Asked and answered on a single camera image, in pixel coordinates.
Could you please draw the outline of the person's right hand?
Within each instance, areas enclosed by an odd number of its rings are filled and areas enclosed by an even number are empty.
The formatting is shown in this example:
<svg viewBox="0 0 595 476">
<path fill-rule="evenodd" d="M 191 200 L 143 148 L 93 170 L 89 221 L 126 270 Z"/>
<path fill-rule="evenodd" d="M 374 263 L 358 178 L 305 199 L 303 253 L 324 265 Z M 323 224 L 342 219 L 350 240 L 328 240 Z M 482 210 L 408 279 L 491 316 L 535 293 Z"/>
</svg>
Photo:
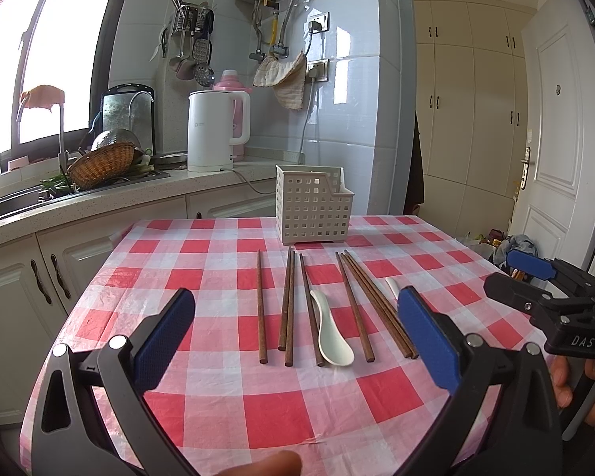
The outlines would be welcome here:
<svg viewBox="0 0 595 476">
<path fill-rule="evenodd" d="M 553 382 L 553 391 L 555 392 L 558 406 L 566 408 L 571 404 L 573 391 L 568 384 L 570 378 L 570 364 L 565 357 L 556 357 L 553 364 L 550 365 L 550 376 Z M 590 379 L 595 380 L 595 360 L 586 360 L 583 366 L 583 372 Z M 585 418 L 585 423 L 595 428 L 595 403 Z"/>
</svg>

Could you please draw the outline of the person's left hand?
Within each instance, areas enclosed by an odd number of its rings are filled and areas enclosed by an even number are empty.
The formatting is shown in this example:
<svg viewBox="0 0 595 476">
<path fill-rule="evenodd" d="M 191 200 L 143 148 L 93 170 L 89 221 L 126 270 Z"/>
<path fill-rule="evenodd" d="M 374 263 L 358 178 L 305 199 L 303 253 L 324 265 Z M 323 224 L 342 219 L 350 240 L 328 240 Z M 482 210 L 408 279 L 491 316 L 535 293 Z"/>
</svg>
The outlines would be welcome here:
<svg viewBox="0 0 595 476">
<path fill-rule="evenodd" d="M 299 476 L 302 466 L 297 453 L 283 450 L 257 462 L 221 470 L 217 476 Z"/>
</svg>

